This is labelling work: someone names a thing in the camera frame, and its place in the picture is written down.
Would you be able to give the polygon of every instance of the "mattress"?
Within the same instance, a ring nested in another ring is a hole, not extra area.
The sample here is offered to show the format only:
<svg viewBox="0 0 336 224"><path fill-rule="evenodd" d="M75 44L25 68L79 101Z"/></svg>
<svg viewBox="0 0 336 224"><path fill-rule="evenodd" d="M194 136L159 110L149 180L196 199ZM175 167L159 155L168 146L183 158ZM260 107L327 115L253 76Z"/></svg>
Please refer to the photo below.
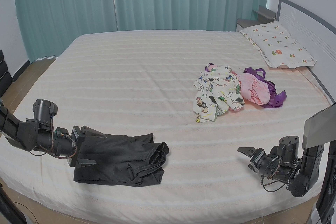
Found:
<svg viewBox="0 0 336 224"><path fill-rule="evenodd" d="M250 102L214 122L197 123L192 87L209 62L233 70L264 68L282 108ZM317 195L326 168L307 195L285 188L267 193L238 147L269 152L279 139L297 135L326 108L324 93L297 69L269 68L238 32L148 30L78 37L38 79L15 116L32 118L38 98L58 105L54 126L86 125L107 134L154 133L170 154L159 185L100 186L73 182L66 160L36 157L0 139L0 176L9 187L41 204L98 223L242 223L298 205ZM278 187L280 183L268 186Z"/></svg>

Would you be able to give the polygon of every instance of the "tile floor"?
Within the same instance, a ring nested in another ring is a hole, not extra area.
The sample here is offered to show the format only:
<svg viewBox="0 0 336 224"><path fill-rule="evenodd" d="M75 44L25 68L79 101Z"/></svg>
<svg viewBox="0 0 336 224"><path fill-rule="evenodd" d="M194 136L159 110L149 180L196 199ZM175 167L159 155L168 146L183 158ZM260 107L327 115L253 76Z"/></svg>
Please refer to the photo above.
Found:
<svg viewBox="0 0 336 224"><path fill-rule="evenodd" d="M19 103L24 96L36 82L36 80L43 74L43 72L53 63L55 59L43 59L32 63L22 75L8 88L5 94L2 96L4 105L14 113ZM0 183L3 185L4 191L11 198L12 201L19 202L27 206L35 215L37 221L40 224L95 224L93 222L74 218L56 211L53 211L43 205L35 202L22 194L19 194L15 190L10 189L0 178ZM311 207L317 200L317 197L310 199L309 201L298 205L294 208L284 210L281 212L273 213L263 218L257 218L255 220L246 222L244 224L291 224L298 223L304 224L309 217ZM27 213L33 220L32 214L24 208L22 205L18 205L18 208ZM2 216L0 215L0 224L4 223Z"/></svg>

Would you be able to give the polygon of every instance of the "white cartoon print clothing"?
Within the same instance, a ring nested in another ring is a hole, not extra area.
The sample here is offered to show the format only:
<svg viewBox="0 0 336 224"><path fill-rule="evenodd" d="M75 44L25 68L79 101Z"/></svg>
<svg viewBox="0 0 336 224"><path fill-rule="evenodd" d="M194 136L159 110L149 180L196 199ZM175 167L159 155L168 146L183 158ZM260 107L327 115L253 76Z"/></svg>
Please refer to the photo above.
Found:
<svg viewBox="0 0 336 224"><path fill-rule="evenodd" d="M192 109L196 122L214 121L229 109L239 110L245 105L240 84L228 65L211 66L209 72L201 72L193 84L198 88Z"/></svg>

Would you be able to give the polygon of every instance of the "headboard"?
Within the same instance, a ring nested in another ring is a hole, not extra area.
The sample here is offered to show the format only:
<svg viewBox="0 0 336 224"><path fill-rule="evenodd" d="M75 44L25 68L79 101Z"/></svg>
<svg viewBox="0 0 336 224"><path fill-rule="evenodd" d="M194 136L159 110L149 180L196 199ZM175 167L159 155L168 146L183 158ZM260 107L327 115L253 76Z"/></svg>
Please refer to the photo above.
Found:
<svg viewBox="0 0 336 224"><path fill-rule="evenodd" d="M279 0L276 19L317 60L309 70L336 100L336 28L307 9Z"/></svg>

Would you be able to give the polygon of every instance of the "folded black clothing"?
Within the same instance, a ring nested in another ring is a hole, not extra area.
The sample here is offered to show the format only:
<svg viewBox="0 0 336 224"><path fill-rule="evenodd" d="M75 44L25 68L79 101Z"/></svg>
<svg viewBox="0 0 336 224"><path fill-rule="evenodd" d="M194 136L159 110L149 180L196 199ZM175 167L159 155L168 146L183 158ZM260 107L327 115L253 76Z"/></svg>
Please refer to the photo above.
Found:
<svg viewBox="0 0 336 224"><path fill-rule="evenodd" d="M110 186L160 184L164 173L162 165L168 153L166 143L153 142L153 134L88 137L81 146L82 158L95 160L97 164L75 168L73 180Z"/></svg>

